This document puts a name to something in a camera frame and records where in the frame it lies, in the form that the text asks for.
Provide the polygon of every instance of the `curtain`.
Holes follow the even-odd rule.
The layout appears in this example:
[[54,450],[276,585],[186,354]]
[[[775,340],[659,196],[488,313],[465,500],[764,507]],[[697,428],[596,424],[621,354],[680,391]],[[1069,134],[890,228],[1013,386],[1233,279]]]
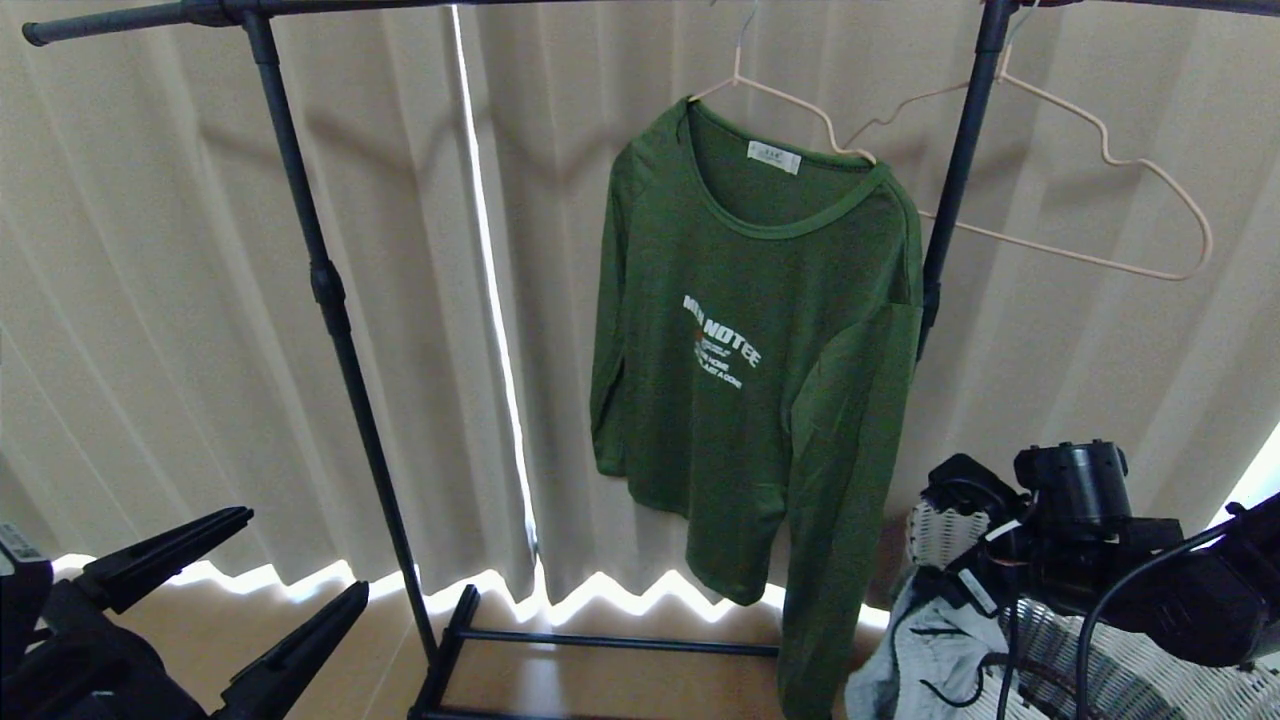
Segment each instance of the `curtain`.
[[[19,40],[105,9],[0,8],[5,515],[101,555],[243,503],[224,573],[393,571],[243,33]],[[274,24],[422,584],[527,594],[449,10]]]
[[[681,523],[636,507],[623,483],[595,471],[586,406],[600,228],[613,156],[678,97],[730,74],[748,10],[573,3],[463,14],[466,50],[480,59],[470,74],[483,177],[553,601],[596,570],[632,592],[667,568],[689,577]],[[764,3],[744,73],[819,104],[842,140],[905,97],[966,79],[979,15],[959,1]],[[1181,179],[1215,225],[1217,252],[1196,278],[1162,283],[960,232],[887,516],[902,518],[954,452],[1012,482],[1018,450],[1094,437],[1128,451],[1135,512],[1190,530],[1212,516],[1280,420],[1275,31],[1243,15],[1105,3],[1032,15],[1014,74],[1107,120],[1119,156],[1149,155]],[[916,104],[859,138],[922,209],[937,205],[961,102],[957,92]],[[826,149],[820,123],[776,99],[731,88],[709,104],[762,135]],[[1083,120],[997,88],[961,218],[1189,268],[1199,243],[1190,214],[1157,179],[1103,165],[1097,147]],[[882,544],[892,566],[893,543]]]

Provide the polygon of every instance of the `empty clothes hanger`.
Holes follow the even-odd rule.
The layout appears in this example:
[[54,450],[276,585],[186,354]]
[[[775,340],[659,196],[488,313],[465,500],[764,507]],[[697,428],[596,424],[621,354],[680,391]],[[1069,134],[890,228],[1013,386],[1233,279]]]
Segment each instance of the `empty clothes hanger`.
[[[1071,114],[1074,114],[1076,117],[1080,117],[1080,118],[1088,120],[1089,124],[1092,124],[1098,131],[1098,136],[1100,136],[1100,141],[1101,141],[1100,150],[1101,150],[1101,156],[1102,156],[1102,161],[1103,163],[1106,163],[1107,165],[1115,167],[1115,168],[1123,168],[1123,167],[1126,167],[1126,165],[1138,165],[1138,167],[1140,167],[1140,168],[1143,168],[1146,170],[1149,170],[1152,174],[1155,174],[1156,177],[1158,177],[1165,184],[1167,184],[1169,188],[1172,190],[1174,193],[1178,196],[1178,199],[1181,200],[1184,205],[1187,205],[1187,209],[1190,210],[1192,215],[1196,218],[1196,223],[1199,225],[1199,231],[1201,231],[1201,252],[1199,252],[1199,260],[1196,263],[1196,265],[1190,270],[1188,270],[1185,273],[1169,273],[1169,272],[1165,272],[1165,270],[1153,270],[1153,269],[1149,269],[1149,268],[1142,268],[1142,266],[1138,266],[1138,265],[1130,265],[1128,263],[1119,263],[1116,260],[1108,260],[1106,258],[1096,258],[1093,255],[1085,255],[1083,252],[1074,252],[1071,250],[1062,250],[1061,247],[1052,247],[1052,246],[1048,246],[1048,245],[1041,245],[1038,242],[1032,242],[1032,241],[1028,241],[1028,240],[1021,240],[1021,238],[1007,236],[1007,234],[1004,234],[1004,233],[998,233],[998,232],[983,229],[983,228],[979,228],[979,227],[974,227],[974,225],[970,225],[968,223],[959,223],[957,222],[956,227],[961,228],[961,229],[966,229],[966,231],[973,232],[973,233],[978,233],[978,234],[983,234],[983,236],[998,240],[1001,242],[1010,242],[1012,245],[1020,245],[1023,247],[1029,247],[1032,250],[1038,250],[1041,252],[1050,252],[1052,255],[1059,255],[1059,256],[1062,256],[1062,258],[1070,258],[1073,260],[1080,260],[1082,263],[1091,263],[1091,264],[1094,264],[1094,265],[1101,265],[1103,268],[1110,268],[1110,269],[1114,269],[1114,270],[1121,270],[1121,272],[1125,272],[1125,273],[1132,273],[1132,274],[1135,274],[1135,275],[1143,275],[1143,277],[1147,277],[1147,278],[1155,278],[1155,279],[1161,279],[1161,281],[1174,281],[1174,282],[1176,282],[1176,281],[1185,281],[1185,279],[1196,275],[1208,263],[1210,258],[1213,254],[1213,229],[1210,227],[1208,218],[1204,217],[1204,211],[1201,210],[1199,205],[1196,202],[1194,199],[1192,199],[1190,193],[1188,193],[1187,190],[1181,184],[1179,184],[1178,181],[1175,181],[1174,177],[1170,176],[1164,168],[1161,168],[1160,165],[1157,165],[1156,163],[1152,163],[1151,160],[1148,160],[1146,158],[1138,158],[1138,159],[1134,159],[1134,160],[1117,160],[1116,158],[1114,158],[1111,155],[1111,135],[1107,131],[1106,123],[1103,123],[1097,115],[1089,113],[1088,110],[1085,110],[1085,109],[1083,109],[1083,108],[1080,108],[1080,106],[1078,106],[1078,105],[1075,105],[1075,104],[1073,104],[1073,102],[1070,102],[1068,100],[1064,100],[1064,99],[1061,99],[1061,97],[1059,97],[1056,95],[1046,92],[1044,90],[1041,90],[1039,87],[1036,87],[1034,85],[1030,85],[1029,82],[1025,82],[1023,79],[1019,79],[1019,78],[1009,74],[1009,60],[1010,60],[1010,56],[1012,54],[1011,50],[1012,50],[1014,33],[1021,27],[1021,23],[1027,22],[1027,17],[1023,17],[1023,19],[1019,22],[1019,24],[1015,26],[1010,31],[1010,33],[1009,33],[1009,40],[1006,41],[1005,47],[1004,47],[1004,50],[1001,53],[998,69],[996,72],[996,83],[997,85],[1010,85],[1012,87],[1016,87],[1016,88],[1019,88],[1019,90],[1021,90],[1024,92],[1028,92],[1028,94],[1030,94],[1030,95],[1033,95],[1033,96],[1036,96],[1036,97],[1038,97],[1038,99],[1041,99],[1041,100],[1043,100],[1046,102],[1056,105],[1056,106],[1059,106],[1059,108],[1061,108],[1061,109],[1064,109],[1064,110],[1066,110],[1066,111],[1069,111],[1069,113],[1071,113]],[[852,143],[852,141],[859,135],[861,135],[864,131],[867,131],[872,126],[887,126],[887,124],[892,123],[893,120],[897,119],[897,115],[899,115],[899,113],[902,111],[902,108],[910,105],[911,102],[915,102],[916,100],[924,100],[927,97],[934,97],[934,96],[938,96],[938,95],[952,92],[955,90],[965,88],[968,86],[969,86],[968,82],[963,82],[963,83],[959,83],[959,85],[945,87],[942,90],[934,90],[932,92],[925,92],[924,95],[916,95],[915,97],[910,97],[908,100],[904,100],[901,104],[899,104],[899,106],[893,110],[893,113],[890,115],[890,118],[887,120],[883,120],[883,119],[879,119],[879,118],[869,120],[867,124],[864,124],[863,127],[860,127],[858,129],[858,132],[855,132],[852,135],[852,137],[849,138],[849,142]],[[936,215],[933,213],[927,213],[924,210],[920,210],[920,215],[923,215],[925,218],[931,218],[931,219],[936,218]]]
[[804,108],[805,110],[809,110],[814,115],[818,115],[818,118],[822,119],[823,124],[827,126],[827,140],[831,141],[831,149],[832,149],[832,151],[835,154],[837,154],[837,155],[860,155],[861,158],[865,158],[870,164],[874,165],[877,163],[877,160],[876,160],[876,156],[872,155],[870,152],[868,152],[868,151],[865,151],[865,150],[863,150],[860,147],[850,150],[850,149],[847,149],[849,143],[846,143],[846,146],[841,146],[838,142],[836,142],[836,126],[831,122],[831,115],[828,115],[822,108],[818,108],[817,105],[814,105],[812,102],[808,102],[805,100],[801,100],[801,99],[799,99],[799,97],[796,97],[794,95],[788,95],[786,92],[782,92],[781,90],[772,88],[772,87],[769,87],[769,86],[767,86],[767,85],[764,85],[762,82],[756,82],[756,81],[754,81],[751,78],[742,77],[742,42],[746,38],[746,28],[751,24],[751,19],[755,18],[755,13],[759,9],[760,9],[760,0],[755,0],[751,4],[751,12],[748,13],[746,20],[742,23],[742,29],[740,29],[739,33],[737,33],[737,46],[733,49],[733,74],[730,76],[728,78],[722,79],[721,82],[718,82],[718,83],[708,87],[707,90],[699,92],[698,95],[691,96],[689,99],[690,102],[695,102],[695,101],[703,100],[708,95],[710,95],[710,94],[713,94],[713,92],[716,92],[718,90],[722,90],[724,87],[730,87],[730,86],[737,87],[739,85],[745,85],[748,87],[759,90],[760,92],[765,92],[765,94],[772,95],[774,97],[780,97],[782,100],[786,100],[787,102],[791,102],[792,105],[799,105],[800,108]]

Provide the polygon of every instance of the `long-sleeve shirt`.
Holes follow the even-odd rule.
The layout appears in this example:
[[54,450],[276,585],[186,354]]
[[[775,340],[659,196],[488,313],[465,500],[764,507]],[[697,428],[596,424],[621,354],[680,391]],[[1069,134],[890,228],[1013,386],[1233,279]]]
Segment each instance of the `long-sleeve shirt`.
[[786,519],[778,692],[826,720],[849,670],[920,325],[920,233],[890,168],[681,100],[613,164],[591,378],[599,470],[689,519],[748,605]]

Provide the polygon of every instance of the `brown floor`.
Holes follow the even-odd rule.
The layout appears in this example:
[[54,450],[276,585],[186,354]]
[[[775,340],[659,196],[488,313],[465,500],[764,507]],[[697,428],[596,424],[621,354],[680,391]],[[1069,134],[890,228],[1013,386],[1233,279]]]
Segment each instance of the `brown floor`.
[[[147,638],[165,665],[206,710],[221,707],[228,679],[340,592],[326,583],[293,602],[279,587],[234,594],[214,582],[165,585],[115,620]],[[433,618],[439,629],[447,615]],[[476,626],[547,632],[541,618],[520,624],[490,596]],[[735,607],[710,624],[682,601],[666,597],[643,618],[593,600],[557,632],[777,642],[777,611]],[[878,642],[860,632],[865,656]],[[426,662],[403,592],[376,598],[294,706],[289,717],[402,719]],[[534,715],[576,717],[781,717],[773,661],[652,651],[468,643],[445,702]]]

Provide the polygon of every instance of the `clothing rack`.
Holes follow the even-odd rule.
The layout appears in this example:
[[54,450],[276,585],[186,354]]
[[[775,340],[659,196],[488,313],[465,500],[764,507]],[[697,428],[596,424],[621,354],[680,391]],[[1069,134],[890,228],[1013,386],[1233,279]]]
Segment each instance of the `clothing rack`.
[[[458,0],[458,4],[503,5],[545,1],[575,3],[584,0]],[[1059,8],[1083,0],[1042,0],[1039,6]],[[1280,17],[1280,0],[1105,1],[1167,5]],[[369,468],[372,473],[374,487],[378,489],[378,500],[381,505],[383,518],[387,520],[387,530],[390,534],[392,547],[396,551],[396,561],[404,577],[404,591],[408,593],[410,606],[413,611],[413,621],[422,642],[422,650],[426,653],[429,665],[426,680],[422,683],[422,689],[420,691],[416,702],[408,711],[410,720],[471,720],[492,717],[513,720],[554,720],[531,715],[513,715],[508,712],[445,707],[443,705],[444,693],[448,689],[449,678],[457,665],[458,656],[466,641],[547,643],[562,646],[653,650],[664,652],[744,655],[758,657],[777,656],[778,648],[776,646],[762,644],[658,641],[645,638],[571,635],[557,633],[516,633],[476,629],[471,626],[475,612],[480,606],[480,593],[476,591],[475,585],[467,585],[467,588],[462,592],[462,597],[458,600],[453,616],[449,619],[448,626],[444,628],[442,641],[436,644],[435,635],[431,630],[431,621],[426,614],[426,605],[422,600],[422,591],[415,571],[413,551],[408,546],[408,537],[404,532],[404,520],[401,516],[399,503],[396,500],[396,489],[392,486],[390,471],[387,466],[387,457],[383,454],[381,441],[378,434],[378,424],[374,419],[372,406],[369,401],[369,391],[365,387],[365,379],[360,370],[360,359],[352,341],[351,320],[347,315],[346,293],[343,292],[342,277],[338,274],[338,269],[329,259],[329,252],[324,243],[324,234],[320,228],[320,219],[316,215],[315,200],[311,195],[311,186],[307,181],[306,167],[302,161],[302,151],[298,147],[297,129],[293,126],[293,117],[289,111],[289,101],[284,90],[284,79],[280,76],[280,56],[275,47],[275,38],[271,35],[271,19],[284,15],[394,8],[424,8],[448,4],[451,3],[447,0],[182,0],[164,5],[114,10],[78,18],[67,18],[42,23],[26,23],[22,28],[22,33],[28,42],[36,46],[49,45],[50,42],[58,42],[61,40],[73,40],[77,37],[90,37],[96,35],[187,23],[205,27],[238,26],[242,27],[248,35],[250,49],[253,54],[253,61],[257,64],[262,78],[262,90],[266,94],[266,104],[271,114],[271,124],[275,128],[275,140],[279,145],[280,158],[284,163],[284,172],[288,177],[289,190],[293,195],[293,205],[298,214],[298,222],[302,225],[302,240],[306,243],[307,254],[311,261],[311,290],[315,295],[316,302],[320,305],[321,313],[324,314],[329,334],[333,337],[334,350],[338,354],[338,363],[342,366],[343,382],[347,386],[347,395],[349,396],[351,407],[356,416],[356,425],[360,429],[360,438],[365,446],[365,455],[369,459]],[[947,250],[951,245],[951,236],[955,232],[956,219],[960,213],[960,202],[964,197],[965,186],[969,182],[969,170],[973,165],[974,151],[978,146],[978,136],[982,132],[982,122],[987,111],[987,101],[991,97],[991,90],[997,70],[997,61],[1000,53],[1004,49],[1005,38],[1009,33],[1009,19],[1020,6],[1033,4],[1034,0],[987,0],[983,8],[969,90],[965,96],[964,110],[960,115],[960,126],[956,129],[955,145],[951,151],[951,161],[947,167],[946,182],[942,187],[942,199],[938,204],[933,233],[929,238],[929,249],[924,259],[924,322],[920,328],[920,352],[924,351],[924,342],[928,338],[929,329],[937,319],[942,291],[942,266],[946,263]]]

